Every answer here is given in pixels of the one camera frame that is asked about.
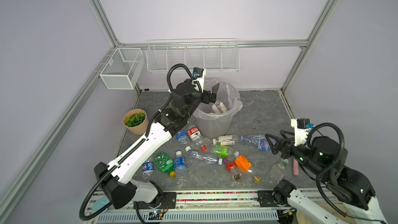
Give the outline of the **orange label bottle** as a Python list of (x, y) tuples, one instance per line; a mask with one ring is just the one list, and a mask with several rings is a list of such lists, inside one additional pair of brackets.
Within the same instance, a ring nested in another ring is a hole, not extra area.
[(239, 157), (237, 157), (235, 159), (235, 164), (243, 170), (244, 175), (249, 178), (253, 183), (257, 184), (261, 181), (259, 172), (244, 155), (240, 155)]

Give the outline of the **pepsi label bottle blue cap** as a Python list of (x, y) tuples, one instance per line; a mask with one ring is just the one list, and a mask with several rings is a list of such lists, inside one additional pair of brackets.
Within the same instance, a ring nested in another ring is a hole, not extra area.
[(142, 164), (142, 176), (145, 181), (150, 181), (154, 174), (154, 162), (151, 159)]

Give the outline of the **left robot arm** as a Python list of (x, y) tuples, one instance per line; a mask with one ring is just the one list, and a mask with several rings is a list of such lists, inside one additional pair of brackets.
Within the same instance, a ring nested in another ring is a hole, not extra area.
[[(142, 164), (163, 144), (168, 142), (188, 123), (200, 104), (215, 103), (218, 86), (204, 89), (206, 69), (189, 69), (179, 63), (170, 68), (166, 75), (170, 96), (167, 102), (149, 120), (145, 133), (124, 153), (109, 163), (98, 163), (94, 168), (96, 183), (85, 196), (79, 210), (79, 218), (88, 221), (113, 207), (120, 209), (133, 201), (145, 202), (158, 207), (163, 200), (163, 190), (153, 181), (133, 180), (133, 175)], [(98, 211), (86, 215), (86, 207), (97, 189), (109, 202)]]

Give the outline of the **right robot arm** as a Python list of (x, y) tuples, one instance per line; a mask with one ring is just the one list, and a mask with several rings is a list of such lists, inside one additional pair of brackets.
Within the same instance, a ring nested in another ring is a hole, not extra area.
[(293, 131), (280, 131), (279, 136), (266, 134), (272, 154), (282, 159), (293, 158), (312, 179), (324, 201), (340, 217), (333, 216), (285, 179), (273, 189), (280, 206), (289, 205), (316, 222), (344, 224), (346, 218), (358, 224), (385, 224), (376, 192), (361, 172), (345, 165), (348, 150), (342, 130), (325, 122), (316, 126), (309, 119), (292, 119)]

